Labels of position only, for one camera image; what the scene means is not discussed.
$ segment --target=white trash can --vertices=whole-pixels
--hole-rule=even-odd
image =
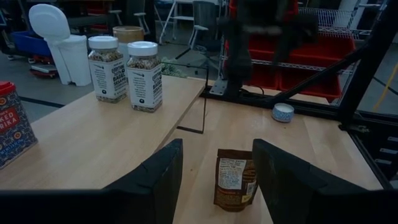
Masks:
[[[57,7],[37,4],[29,10],[29,20],[35,33],[49,45],[61,83],[76,86],[91,83],[88,65],[87,37],[71,35],[67,18]]]

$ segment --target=red storage bin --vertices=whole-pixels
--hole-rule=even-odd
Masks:
[[[87,9],[89,16],[106,15],[108,12],[106,9]]]
[[[230,16],[232,18],[236,17],[236,13],[237,13],[237,7],[236,7],[236,0],[230,0],[229,1],[229,12],[230,12]],[[291,5],[291,8],[286,12],[286,20],[289,20],[293,15],[297,15],[299,13],[299,4],[297,2],[297,0],[294,0],[293,4]]]
[[[282,91],[289,90],[306,80],[308,77],[316,74],[317,71],[302,70],[294,68],[284,68],[279,75],[279,88]],[[304,95],[320,96],[326,98],[329,102],[341,97],[341,88],[338,75],[323,80],[318,84],[314,84],[300,92]]]
[[[253,65],[252,78],[245,85],[259,86],[269,90],[276,90],[279,86],[279,71],[270,73],[270,66]]]
[[[249,51],[252,59],[272,61],[278,39],[252,35],[249,41]],[[303,44],[301,48],[290,53],[287,63],[328,67],[355,49],[353,39],[327,37],[320,35],[318,42]]]
[[[108,26],[106,24],[94,24],[94,25],[91,25],[91,28],[96,29],[96,30],[102,30],[102,31],[108,30]]]

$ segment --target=nutrition label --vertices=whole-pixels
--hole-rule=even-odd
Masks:
[[[220,159],[218,185],[228,190],[241,190],[245,159]]]

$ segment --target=wooden table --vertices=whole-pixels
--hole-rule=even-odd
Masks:
[[[32,123],[39,143],[0,170],[0,189],[101,189],[162,147],[203,88],[204,81],[163,76],[155,113],[90,93]]]
[[[258,88],[247,88],[258,92]],[[278,91],[266,90],[267,95]],[[324,98],[294,96],[327,104]],[[203,99],[198,99],[181,125],[201,127]],[[204,134],[175,130],[171,139],[182,138],[183,177],[175,211],[175,224],[185,223],[272,223],[267,205],[257,191],[254,202],[239,213],[229,213],[213,205],[218,149],[251,151],[252,141],[261,138],[315,166],[366,189],[381,189],[372,170],[346,132],[336,121],[296,114],[289,124],[271,118],[271,111],[208,100]]]

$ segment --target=glass jar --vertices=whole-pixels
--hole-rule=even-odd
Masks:
[[[91,78],[97,100],[117,103],[127,97],[127,77],[118,39],[110,36],[90,37],[88,55]]]
[[[132,108],[154,112],[163,102],[162,65],[157,57],[157,44],[137,41],[127,47],[130,55],[127,75]]]

